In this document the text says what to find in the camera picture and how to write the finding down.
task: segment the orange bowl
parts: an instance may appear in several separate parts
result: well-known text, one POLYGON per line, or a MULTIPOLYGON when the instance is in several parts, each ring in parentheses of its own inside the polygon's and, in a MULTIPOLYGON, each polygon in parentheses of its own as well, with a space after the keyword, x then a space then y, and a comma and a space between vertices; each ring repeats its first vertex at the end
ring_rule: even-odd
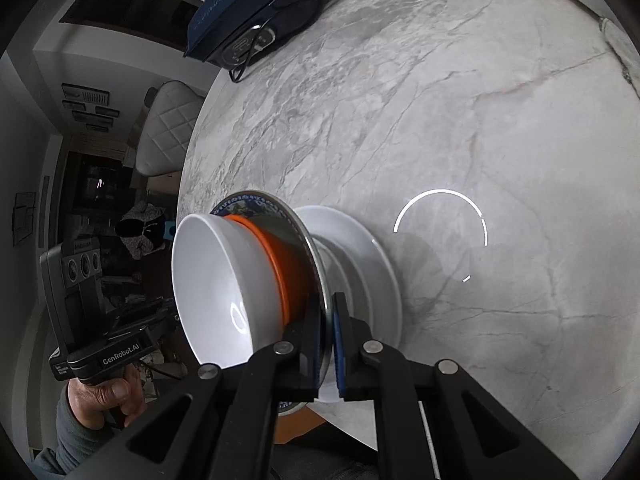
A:
POLYGON ((227 220, 237 222, 251 231, 263 246, 276 275, 282 305, 282 324, 304 314, 306 298, 312 291, 312 280, 307 267, 296 250, 270 232, 260 229, 249 219, 239 215, 227 215, 227 220))

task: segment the picture frame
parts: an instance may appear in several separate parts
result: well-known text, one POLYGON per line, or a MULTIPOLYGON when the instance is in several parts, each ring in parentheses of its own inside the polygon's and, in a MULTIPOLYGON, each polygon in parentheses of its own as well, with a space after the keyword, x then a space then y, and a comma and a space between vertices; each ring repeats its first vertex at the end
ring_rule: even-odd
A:
POLYGON ((89 132, 97 132, 100 134, 108 134, 109 129, 106 126, 99 126, 98 124, 87 124, 86 129, 89 132))
POLYGON ((72 111, 71 115, 74 120, 79 123, 92 124, 93 126, 103 126, 105 128, 111 128, 113 126, 112 117, 104 117, 96 114, 88 114, 85 112, 72 111))
POLYGON ((65 99, 69 101, 82 101, 94 105, 109 106, 110 94, 106 90, 62 83, 62 93, 65 99))
POLYGON ((79 103, 77 101, 67 101, 67 100, 63 99, 62 100, 62 105, 67 110, 74 110, 76 112, 85 112, 86 111, 86 105, 84 103, 79 103))
POLYGON ((11 231, 14 236, 14 247, 33 233, 33 214, 37 193, 16 193, 14 211, 12 213, 11 231))
POLYGON ((106 108, 104 106, 95 107, 95 113, 98 115, 104 115, 106 117, 113 117, 117 119, 120 116, 120 110, 114 110, 113 108, 106 108))

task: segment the round table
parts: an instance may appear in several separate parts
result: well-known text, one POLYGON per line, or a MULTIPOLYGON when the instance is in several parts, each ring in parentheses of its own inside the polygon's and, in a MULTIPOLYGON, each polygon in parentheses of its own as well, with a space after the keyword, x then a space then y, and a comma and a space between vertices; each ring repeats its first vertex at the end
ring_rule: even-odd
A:
MULTIPOLYGON (((396 269, 404 354, 458 361, 599 479, 639 418, 639 140, 572 0, 332 0, 240 84, 220 73, 178 219, 242 189, 352 215, 396 269)), ((312 407, 375 446, 370 404, 312 407)))

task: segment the black cable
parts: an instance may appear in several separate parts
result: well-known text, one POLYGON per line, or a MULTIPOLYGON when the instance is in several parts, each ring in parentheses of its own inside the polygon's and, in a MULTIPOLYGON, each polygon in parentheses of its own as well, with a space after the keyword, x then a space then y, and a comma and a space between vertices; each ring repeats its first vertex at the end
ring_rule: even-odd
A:
POLYGON ((160 374, 160 375, 164 375, 166 377, 169 377, 170 379, 175 379, 176 381, 181 381, 182 380, 182 377, 178 377, 177 375, 173 375, 173 374, 170 374, 168 372, 163 372, 162 370, 159 370, 155 366, 151 366, 151 365, 146 364, 144 361, 140 361, 140 364, 143 365, 143 367, 148 368, 152 372, 155 372, 155 373, 160 374))
POLYGON ((271 476, 273 476, 276 480, 282 480, 282 477, 278 474, 278 472, 271 466, 271 476))
POLYGON ((229 70, 229 77, 231 78, 231 81, 233 81, 234 83, 239 83, 240 80, 242 79, 242 76, 244 75, 244 71, 246 70, 246 68, 249 66, 249 62, 251 61, 251 58, 254 55, 254 46, 256 41, 258 40, 258 36, 260 36, 260 33, 262 32, 262 30, 264 29, 264 27, 267 26, 267 24, 273 20, 274 18, 277 18, 281 12, 284 12, 284 10, 289 9, 290 7, 293 7, 295 5, 298 4, 303 4, 306 2, 310 2, 312 0, 298 0, 295 2, 290 3, 289 5, 286 5, 284 7, 281 7, 279 9, 277 9, 277 12, 271 16, 268 20, 266 20, 258 29, 258 31, 255 33, 254 38, 251 41, 251 45, 249 45, 249 50, 246 53, 246 57, 244 58, 244 61, 242 62, 242 65, 240 65, 239 68, 234 68, 229 70))

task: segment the hand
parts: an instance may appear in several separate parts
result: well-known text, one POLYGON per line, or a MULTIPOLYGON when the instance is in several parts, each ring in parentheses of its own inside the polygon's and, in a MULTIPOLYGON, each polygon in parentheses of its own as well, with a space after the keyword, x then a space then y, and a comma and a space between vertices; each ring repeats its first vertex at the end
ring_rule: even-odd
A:
POLYGON ((124 378, 110 379, 97 386, 82 384, 73 378, 66 392, 76 420, 89 430, 101 430, 104 427, 102 412, 110 408, 120 407, 126 415, 125 428, 146 411, 140 372, 134 365, 126 366, 124 378))

